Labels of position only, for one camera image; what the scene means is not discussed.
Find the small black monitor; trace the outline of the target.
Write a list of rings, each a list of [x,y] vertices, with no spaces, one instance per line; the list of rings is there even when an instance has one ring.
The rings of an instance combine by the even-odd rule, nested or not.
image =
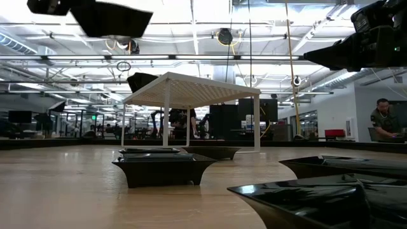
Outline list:
[[[31,123],[32,111],[8,111],[8,121],[11,123]]]

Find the black small square mini plate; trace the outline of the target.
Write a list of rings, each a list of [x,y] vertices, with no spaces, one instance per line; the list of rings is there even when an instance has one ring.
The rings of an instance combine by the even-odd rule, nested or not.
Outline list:
[[[340,174],[229,187],[266,229],[407,229],[407,181]]]
[[[206,156],[215,160],[233,160],[235,153],[240,150],[240,148],[235,147],[218,146],[190,146],[183,149],[188,153]]]
[[[173,154],[173,153],[180,153],[181,151],[175,148],[123,148],[118,151],[122,155],[129,155],[129,154],[142,154],[142,155],[150,155],[150,154]]]
[[[298,179],[339,174],[365,174],[407,180],[407,162],[342,156],[310,156],[282,160],[279,163],[291,169]]]
[[[129,188],[199,185],[202,176],[216,160],[197,154],[125,154],[112,161],[125,174]]]

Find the long ceiling light strip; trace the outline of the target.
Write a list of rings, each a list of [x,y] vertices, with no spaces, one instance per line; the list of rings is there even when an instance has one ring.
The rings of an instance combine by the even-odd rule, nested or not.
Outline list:
[[[302,60],[288,55],[0,55],[0,60]]]

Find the black cabinet green lights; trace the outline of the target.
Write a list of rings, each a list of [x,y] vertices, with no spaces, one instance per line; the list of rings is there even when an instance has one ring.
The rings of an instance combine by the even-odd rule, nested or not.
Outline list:
[[[209,130],[215,139],[234,140],[241,128],[238,106],[231,104],[210,105]]]

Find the dark monitor back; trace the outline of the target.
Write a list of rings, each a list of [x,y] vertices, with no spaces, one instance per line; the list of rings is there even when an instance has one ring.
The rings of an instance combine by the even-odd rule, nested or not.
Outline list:
[[[39,113],[34,119],[36,120],[36,130],[51,130],[53,128],[53,121],[49,114]]]

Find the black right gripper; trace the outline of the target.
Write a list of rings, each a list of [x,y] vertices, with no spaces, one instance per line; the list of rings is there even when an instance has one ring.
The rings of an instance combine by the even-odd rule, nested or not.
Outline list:
[[[380,25],[364,32],[361,41],[363,67],[407,67],[407,12],[395,16],[395,27]],[[359,72],[360,39],[354,33],[332,46],[303,54],[305,60],[331,71]]]

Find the white perforated metal shelf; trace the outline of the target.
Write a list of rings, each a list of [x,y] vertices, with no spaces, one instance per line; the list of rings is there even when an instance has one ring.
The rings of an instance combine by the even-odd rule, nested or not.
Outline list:
[[[169,145],[169,111],[171,108],[190,110],[222,102],[252,97],[254,99],[254,152],[261,151],[260,106],[261,90],[207,78],[167,72],[123,100],[126,106],[156,106],[164,108],[163,148]]]

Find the red bin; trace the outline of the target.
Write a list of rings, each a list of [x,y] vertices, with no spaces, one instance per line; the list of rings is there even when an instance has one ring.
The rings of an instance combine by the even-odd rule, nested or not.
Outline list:
[[[346,136],[343,129],[326,129],[324,135],[326,139],[344,138]]]

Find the tall black cabinet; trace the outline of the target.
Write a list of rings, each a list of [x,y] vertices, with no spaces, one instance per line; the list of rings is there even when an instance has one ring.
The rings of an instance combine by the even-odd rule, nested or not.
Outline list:
[[[244,121],[243,129],[254,130],[254,99],[238,100],[238,115]],[[278,121],[278,102],[277,99],[259,100],[260,123],[264,123],[261,129],[261,139],[271,141],[273,139],[272,125]]]

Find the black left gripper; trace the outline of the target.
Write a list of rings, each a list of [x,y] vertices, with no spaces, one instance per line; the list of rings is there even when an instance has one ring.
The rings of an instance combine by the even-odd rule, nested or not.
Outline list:
[[[67,15],[71,8],[94,2],[95,0],[27,0],[27,6],[35,14]]]

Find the tilted dark screen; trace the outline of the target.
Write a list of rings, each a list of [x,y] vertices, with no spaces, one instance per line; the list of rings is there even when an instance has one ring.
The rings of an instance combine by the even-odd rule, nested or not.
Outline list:
[[[61,113],[64,111],[65,106],[66,106],[66,101],[61,101],[61,102],[54,104],[50,108],[48,108],[48,111]]]

